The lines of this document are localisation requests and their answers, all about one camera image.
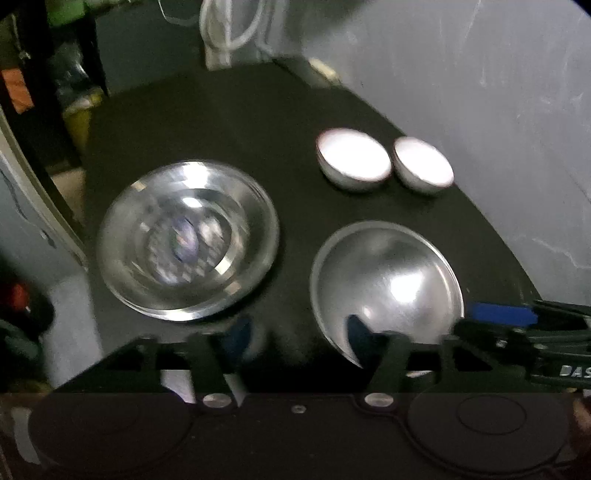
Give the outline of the large steel plate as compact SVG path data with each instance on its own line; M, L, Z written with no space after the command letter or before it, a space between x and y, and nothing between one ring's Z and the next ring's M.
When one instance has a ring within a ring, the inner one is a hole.
M270 195L229 165L158 168L108 208L96 257L103 282L151 318L190 322L221 313L270 272L280 220Z

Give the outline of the green box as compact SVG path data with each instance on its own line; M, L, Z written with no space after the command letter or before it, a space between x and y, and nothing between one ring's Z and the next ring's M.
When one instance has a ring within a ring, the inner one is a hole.
M84 0L46 0L47 18L52 27L67 25L85 16Z

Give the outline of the white ceramic bowl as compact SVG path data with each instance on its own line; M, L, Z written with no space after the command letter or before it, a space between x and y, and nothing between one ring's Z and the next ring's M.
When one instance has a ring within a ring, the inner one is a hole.
M367 133L329 129L318 135L318 165L332 184L349 191L368 191L383 184L393 170L385 147Z
M400 137L394 140L393 155L394 169L400 179L416 192L435 195L455 182L449 160L421 139Z

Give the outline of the deep steel bowl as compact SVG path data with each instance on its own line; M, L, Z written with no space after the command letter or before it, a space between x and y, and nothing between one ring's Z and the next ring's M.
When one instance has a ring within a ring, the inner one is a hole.
M335 231L311 267L311 308L322 336L358 366L346 319L435 345L465 316L459 280L444 255L403 225L362 221Z

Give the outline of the orange patterned box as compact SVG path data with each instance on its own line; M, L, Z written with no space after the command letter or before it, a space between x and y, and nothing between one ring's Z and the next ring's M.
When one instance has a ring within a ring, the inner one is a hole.
M31 109L34 104L21 70L18 68L3 69L1 73L16 112L22 114Z

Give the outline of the cream plastic tube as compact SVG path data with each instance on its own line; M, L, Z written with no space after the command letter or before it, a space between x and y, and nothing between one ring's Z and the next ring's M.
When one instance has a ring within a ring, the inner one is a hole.
M341 83L341 78L339 77L338 72L332 69L328 64L325 64L325 62L322 62L322 60L318 58L310 58L308 59L308 64L310 64L311 68L320 74L325 81L335 85Z

